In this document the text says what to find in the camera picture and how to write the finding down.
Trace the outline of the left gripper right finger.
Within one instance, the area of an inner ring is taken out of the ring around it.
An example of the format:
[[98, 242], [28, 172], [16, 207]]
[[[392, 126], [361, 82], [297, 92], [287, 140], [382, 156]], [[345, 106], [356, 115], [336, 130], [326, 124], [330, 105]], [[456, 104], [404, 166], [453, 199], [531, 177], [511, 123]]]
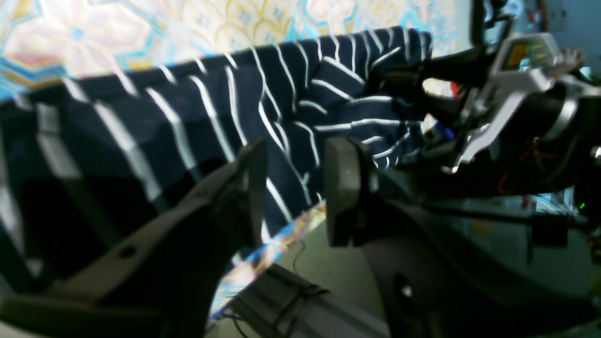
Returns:
[[359, 141], [325, 144], [331, 246], [362, 248], [393, 338], [600, 334], [600, 268], [575, 222], [487, 200], [419, 196]]

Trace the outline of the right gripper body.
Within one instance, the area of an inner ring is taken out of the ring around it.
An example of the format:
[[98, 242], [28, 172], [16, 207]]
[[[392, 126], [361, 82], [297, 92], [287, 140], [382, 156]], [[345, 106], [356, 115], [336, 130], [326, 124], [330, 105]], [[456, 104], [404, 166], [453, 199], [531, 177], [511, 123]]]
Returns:
[[415, 172], [420, 188], [434, 198], [546, 190], [544, 175], [558, 167], [567, 149], [577, 89], [568, 84], [493, 88], [465, 107], [470, 113], [457, 125], [456, 139], [424, 151]]

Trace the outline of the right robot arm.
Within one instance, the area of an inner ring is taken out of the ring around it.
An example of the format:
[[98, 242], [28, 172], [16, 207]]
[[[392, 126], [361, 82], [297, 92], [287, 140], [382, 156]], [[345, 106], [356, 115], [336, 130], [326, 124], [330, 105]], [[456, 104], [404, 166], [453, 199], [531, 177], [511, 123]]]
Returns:
[[600, 86], [578, 71], [580, 51], [547, 36], [508, 40], [410, 65], [386, 86], [431, 114], [441, 131], [408, 169], [421, 204], [463, 209], [493, 197], [599, 186]]

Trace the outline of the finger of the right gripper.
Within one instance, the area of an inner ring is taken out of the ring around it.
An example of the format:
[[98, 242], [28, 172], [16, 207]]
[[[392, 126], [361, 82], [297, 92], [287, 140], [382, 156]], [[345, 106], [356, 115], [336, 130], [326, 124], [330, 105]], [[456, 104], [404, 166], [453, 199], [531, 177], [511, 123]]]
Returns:
[[493, 62], [487, 47], [477, 46], [455, 54], [397, 65], [385, 73], [385, 83], [395, 91], [422, 86], [426, 79], [438, 79], [463, 86], [481, 86]]
[[413, 96], [413, 101], [423, 113], [432, 115], [446, 128], [453, 128], [460, 121], [460, 115], [467, 101], [467, 96], [444, 98], [418, 92]]

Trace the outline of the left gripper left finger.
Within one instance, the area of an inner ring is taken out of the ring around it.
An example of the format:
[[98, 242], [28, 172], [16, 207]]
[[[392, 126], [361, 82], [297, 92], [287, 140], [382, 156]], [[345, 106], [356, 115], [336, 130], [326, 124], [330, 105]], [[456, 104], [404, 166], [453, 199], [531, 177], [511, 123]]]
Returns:
[[49, 291], [1, 297], [1, 320], [54, 338], [201, 338], [232, 257], [262, 244], [268, 147], [247, 144], [174, 209]]

